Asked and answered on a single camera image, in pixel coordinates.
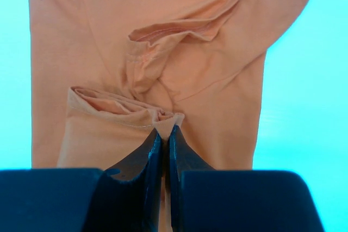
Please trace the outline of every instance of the orange t-shirt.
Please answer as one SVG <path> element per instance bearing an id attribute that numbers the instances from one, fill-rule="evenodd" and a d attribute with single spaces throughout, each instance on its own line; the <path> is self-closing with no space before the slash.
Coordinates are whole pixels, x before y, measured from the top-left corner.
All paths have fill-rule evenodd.
<path id="1" fill-rule="evenodd" d="M 29 0 L 33 167 L 112 166 L 180 125 L 252 167 L 265 53 L 308 0 Z"/>

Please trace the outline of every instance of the crumpled fabric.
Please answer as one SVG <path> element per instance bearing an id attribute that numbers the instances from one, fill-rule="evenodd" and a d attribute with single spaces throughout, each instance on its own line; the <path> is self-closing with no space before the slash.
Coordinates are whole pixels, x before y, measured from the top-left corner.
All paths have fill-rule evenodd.
<path id="1" fill-rule="evenodd" d="M 214 168 L 252 168 L 266 51 L 307 2 L 29 0 L 33 167 L 106 169 L 176 124 Z"/>

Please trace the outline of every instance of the light blue surface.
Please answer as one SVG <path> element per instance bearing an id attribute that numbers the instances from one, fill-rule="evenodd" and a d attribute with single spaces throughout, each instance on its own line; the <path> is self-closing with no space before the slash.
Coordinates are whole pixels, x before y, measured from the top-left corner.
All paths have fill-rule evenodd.
<path id="1" fill-rule="evenodd" d="M 0 168 L 30 167 L 28 0 L 0 0 Z M 348 231 L 348 0 L 310 0 L 269 50 L 256 169 L 305 179 L 327 231 Z"/>

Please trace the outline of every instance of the garment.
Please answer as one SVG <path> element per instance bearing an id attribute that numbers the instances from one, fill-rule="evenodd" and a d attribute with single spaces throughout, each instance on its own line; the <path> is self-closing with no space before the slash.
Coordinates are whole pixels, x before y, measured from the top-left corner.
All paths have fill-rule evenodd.
<path id="1" fill-rule="evenodd" d="M 33 167 L 105 169 L 178 124 L 213 167 L 250 169 L 266 50 L 307 2 L 29 0 Z"/>

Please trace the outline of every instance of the bright surface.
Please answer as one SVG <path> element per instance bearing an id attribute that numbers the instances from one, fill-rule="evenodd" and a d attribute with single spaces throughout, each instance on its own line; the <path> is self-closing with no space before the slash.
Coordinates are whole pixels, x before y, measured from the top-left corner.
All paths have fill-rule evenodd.
<path id="1" fill-rule="evenodd" d="M 28 0 L 0 0 L 0 168 L 30 167 Z M 327 231 L 348 231 L 348 0 L 310 0 L 265 65 L 254 167 L 307 182 Z"/>

